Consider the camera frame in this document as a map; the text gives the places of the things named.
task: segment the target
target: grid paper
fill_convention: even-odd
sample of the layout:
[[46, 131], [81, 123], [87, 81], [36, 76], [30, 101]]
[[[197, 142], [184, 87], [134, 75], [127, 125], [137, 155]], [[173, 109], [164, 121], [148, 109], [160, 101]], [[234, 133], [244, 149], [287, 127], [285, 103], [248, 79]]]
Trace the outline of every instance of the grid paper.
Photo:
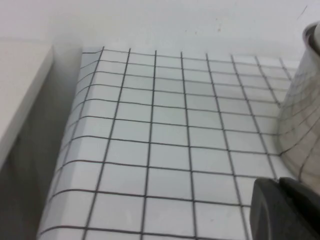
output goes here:
[[84, 52], [44, 239], [249, 240], [292, 61]]

